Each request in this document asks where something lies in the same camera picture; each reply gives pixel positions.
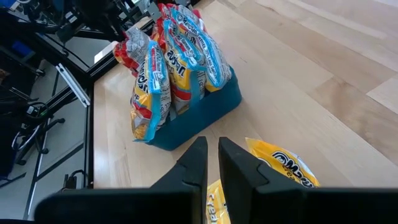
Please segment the snack bag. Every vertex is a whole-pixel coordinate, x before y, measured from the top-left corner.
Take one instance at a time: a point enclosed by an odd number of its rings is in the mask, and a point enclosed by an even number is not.
[[[194,22],[202,31],[206,32],[206,28],[205,28],[205,23],[203,22],[203,20],[200,17],[200,13],[198,11],[198,9],[194,9],[194,10],[189,10],[189,8],[183,6],[183,5],[174,5],[171,3],[166,4],[166,6],[171,9],[175,9],[178,12],[180,12],[181,14],[183,14],[184,16],[187,16],[189,19],[192,20],[192,22]]]
[[[205,96],[206,68],[197,62],[203,55],[180,34],[177,25],[167,19],[164,29],[173,103],[177,113],[182,114]]]
[[[131,70],[134,77],[137,77],[137,69],[144,62],[150,38],[137,27],[131,27],[125,35],[127,39],[113,48],[113,55],[119,63]]]
[[[154,28],[152,30],[152,35],[151,39],[156,41],[160,48],[162,49],[163,53],[166,51],[166,42],[164,40],[164,27],[163,27],[163,21],[165,19],[170,19],[170,9],[163,3],[159,3],[157,5],[159,8],[160,13],[162,14],[162,17],[158,18],[156,20],[156,23],[154,25]]]
[[[207,187],[206,200],[207,224],[210,223],[231,223],[226,209],[226,202],[221,180],[217,180]]]
[[[246,144],[248,144],[252,155],[286,177],[304,187],[320,186],[317,178],[304,164],[303,160],[294,153],[256,139],[246,138]],[[220,180],[207,188],[206,216],[207,223],[230,223]]]
[[[206,61],[206,89],[210,92],[220,90],[231,79],[232,73],[217,43],[187,16],[171,8],[172,21],[180,32],[187,35],[203,52]]]
[[[133,89],[131,127],[136,141],[148,142],[164,124],[171,105],[169,76],[164,56],[151,40]]]
[[[256,139],[246,138],[246,144],[252,155],[288,178],[304,187],[320,186],[317,178],[304,161],[293,152]]]

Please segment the wire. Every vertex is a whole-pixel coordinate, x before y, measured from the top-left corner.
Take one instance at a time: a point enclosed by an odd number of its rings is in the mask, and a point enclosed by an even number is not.
[[[75,170],[72,172],[72,174],[70,174],[70,177],[74,177],[74,176],[76,176],[76,174],[83,174],[83,176],[85,176],[85,177],[88,176],[84,170]]]
[[[83,65],[87,66],[88,68],[90,66],[88,66],[79,56],[77,56],[75,53],[73,53],[72,51],[70,51],[69,49],[67,49],[66,47],[64,47],[62,44],[58,43],[56,40],[54,40],[52,37],[50,37],[47,34],[44,34],[44,36],[46,36],[46,38],[50,39],[52,42],[56,43],[58,46],[62,47],[63,50],[66,50],[67,52],[71,53],[73,56],[75,56],[77,58],[77,60],[79,60],[81,63],[83,63]]]

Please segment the yellow packaging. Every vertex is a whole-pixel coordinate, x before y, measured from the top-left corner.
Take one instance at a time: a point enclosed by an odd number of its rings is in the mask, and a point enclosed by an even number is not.
[[[206,216],[207,224],[230,223],[221,180],[207,187]]]
[[[171,105],[170,82],[157,42],[147,46],[131,98],[131,128],[135,141],[148,142],[165,123]]]
[[[169,19],[163,24],[173,105],[182,114],[205,96],[206,68],[198,63],[203,54],[178,31],[177,25]]]
[[[314,174],[298,155],[264,141],[246,138],[249,151],[274,170],[302,184],[304,187],[319,187]],[[206,216],[208,223],[230,223],[221,185],[217,180],[207,188]]]
[[[171,8],[171,20],[176,23],[181,33],[185,34],[197,49],[205,56],[205,88],[218,91],[230,81],[232,72],[220,47],[206,32],[201,30],[189,17]]]

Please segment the wooden surface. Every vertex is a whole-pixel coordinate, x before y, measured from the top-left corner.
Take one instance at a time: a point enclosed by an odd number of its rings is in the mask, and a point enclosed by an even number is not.
[[[208,183],[217,143],[262,139],[298,154],[322,186],[398,187],[398,8],[390,0],[202,0],[210,35],[234,67],[237,109],[199,136]],[[121,65],[95,84],[95,187],[150,186],[172,152],[132,141],[134,78]]]

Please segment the blue component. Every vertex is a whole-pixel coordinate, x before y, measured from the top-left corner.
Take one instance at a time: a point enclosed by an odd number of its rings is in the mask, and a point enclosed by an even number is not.
[[[10,8],[15,2],[16,0],[0,0],[0,6],[3,5],[6,8]]]
[[[32,51],[30,48],[28,48],[28,46],[22,42],[19,42],[18,40],[13,43],[12,48],[23,56],[29,55]]]
[[[147,144],[173,151],[201,130],[235,109],[242,101],[238,79],[231,68],[232,78],[226,85],[205,96],[186,112],[169,121],[155,133]]]

